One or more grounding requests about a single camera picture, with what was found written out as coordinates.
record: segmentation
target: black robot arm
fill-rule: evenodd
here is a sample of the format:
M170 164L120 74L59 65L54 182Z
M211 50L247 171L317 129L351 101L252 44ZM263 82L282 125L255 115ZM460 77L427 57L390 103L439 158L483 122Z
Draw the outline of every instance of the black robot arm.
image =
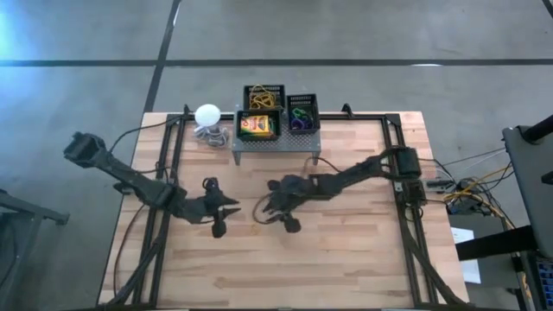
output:
M73 141L63 153L66 159L82 168L98 168L113 176L119 181L113 186L116 190L127 194L126 189L131 189L147 206L168 211L191 224L201 224L205 222L202 222L204 217L213 217L212 231L216 238L222 237L226 232L225 217L240 210L220 208L238 204L238 201L223 194L216 178L204 180L204 196L187 199L187 191L178 184L151 180L119 161L105 148L104 140L93 134L75 133Z
M397 172L390 171L385 159L397 164ZM411 190L422 189L422 183L418 180L420 176L416 150L395 146L337 174L311 174L307 178L286 175L281 181L269 181L269 203L263 212L270 215L267 223L282 221L287 232L299 232L300 222L292 217L291 212L308 200L331 200L344 188L373 177L398 182L415 181L416 185L410 186ZM419 199L423 196L423 192L418 191L417 194Z

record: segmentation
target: wooden table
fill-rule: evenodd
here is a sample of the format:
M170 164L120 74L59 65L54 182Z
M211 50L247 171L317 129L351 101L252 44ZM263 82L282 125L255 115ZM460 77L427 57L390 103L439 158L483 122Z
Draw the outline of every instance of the wooden table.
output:
M419 157L431 158L422 113L399 114L406 144L417 148ZM165 118L165 113L147 113L143 125L160 123ZM232 129L230 122L224 124ZM257 200L267 194L268 180L298 174L309 154L244 154L242 165L235 166L230 148L213 149L196 142L193 128L194 122L189 122L181 152L181 185L191 197L200 196L203 178L216 176L225 194L240 201L242 211L228 219L227 234L220 239L212 238L210 225L171 219L159 308L412 306L389 181L364 181L328 202L312 201L299 207L295 216L302 222L302 231L288 234L282 224L255 223L251 211ZM141 131L133 168L155 166L162 135L163 127ZM384 149L381 126L373 121L323 121L321 140L321 156L338 168L352 166ZM434 177L431 162L421 165L423 177ZM331 172L322 162L310 169ZM126 227L140 206L133 196L124 199L99 302L112 298L115 256ZM122 253L118 288L137 266L146 210L133 226ZM424 207L423 226L432 264L448 286L467 301L443 205L429 203ZM144 286L148 293L152 270L153 264ZM417 274L423 300L427 301L420 267Z

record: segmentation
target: gray floor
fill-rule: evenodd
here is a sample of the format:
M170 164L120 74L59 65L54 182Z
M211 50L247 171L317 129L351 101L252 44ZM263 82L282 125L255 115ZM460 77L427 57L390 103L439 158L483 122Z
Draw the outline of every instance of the gray floor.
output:
M172 0L0 2L0 60L154 60ZM168 59L553 58L553 20L539 0L183 0ZM92 306L121 197L113 180L63 159L76 131L108 144L140 124L153 67L0 67L0 188L70 212L45 223L18 310ZM553 70L533 67L165 68L154 111L205 103L231 110L242 86L316 92L322 111L423 111L444 162L501 147L501 130L550 115ZM129 162L136 136L116 154ZM508 163L500 155L461 175ZM494 191L528 222L516 181ZM469 287L481 306L515 308L500 289Z

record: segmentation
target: black plastic bin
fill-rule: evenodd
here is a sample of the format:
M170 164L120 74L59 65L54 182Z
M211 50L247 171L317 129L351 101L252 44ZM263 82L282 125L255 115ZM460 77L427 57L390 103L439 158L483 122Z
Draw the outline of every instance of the black plastic bin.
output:
M275 135L270 137L256 137L252 135L245 135L240 130L240 120L242 117L252 117L252 116L263 116L268 115L270 118L275 120ZM235 125L235 131L237 133L236 137L238 137L239 140L244 142L250 142L250 141L272 141L277 140L278 137L281 135L280 131L280 123L281 123L281 112L278 109L264 109L264 110L252 110L252 111L237 111L236 114L236 125Z
M274 109L281 109L283 111L286 108L286 94L284 92L284 85L267 85L262 86L267 92L272 93L275 96L275 106L281 106L282 108L274 108ZM253 86L244 86L244 110L248 111L250 110L250 93ZM264 91L257 87L254 94L262 94Z
M288 126L290 134L313 134L321 128L321 120L319 118L319 106L317 105L317 96L315 94L289 95L288 101ZM297 123L294 120L294 109L300 108L308 113L312 119L312 126L307 129L298 129Z

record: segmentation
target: black line on floor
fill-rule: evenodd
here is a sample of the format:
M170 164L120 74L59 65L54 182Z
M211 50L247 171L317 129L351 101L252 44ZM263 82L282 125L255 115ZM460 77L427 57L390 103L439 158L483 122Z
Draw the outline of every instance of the black line on floor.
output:
M550 0L542 0L543 5L545 5L545 8L550 13L551 18L553 18L553 4L551 4Z
M0 67L152 67L157 60L0 60Z
M146 103L144 104L144 112L152 112L154 110L154 103L156 102L157 91L159 90L159 84L162 80L163 68L166 64L167 54L169 51L169 44L171 43L171 37L173 36L173 30L175 29L176 15L179 11L181 0L173 0L171 5L171 11L169 12L169 18L167 20L167 26L165 27L165 35L163 36L162 46L159 49L159 55L157 56L156 69L152 76L152 81L149 84L148 96L146 97Z
M480 60L167 60L165 67L404 67L551 66L553 59Z

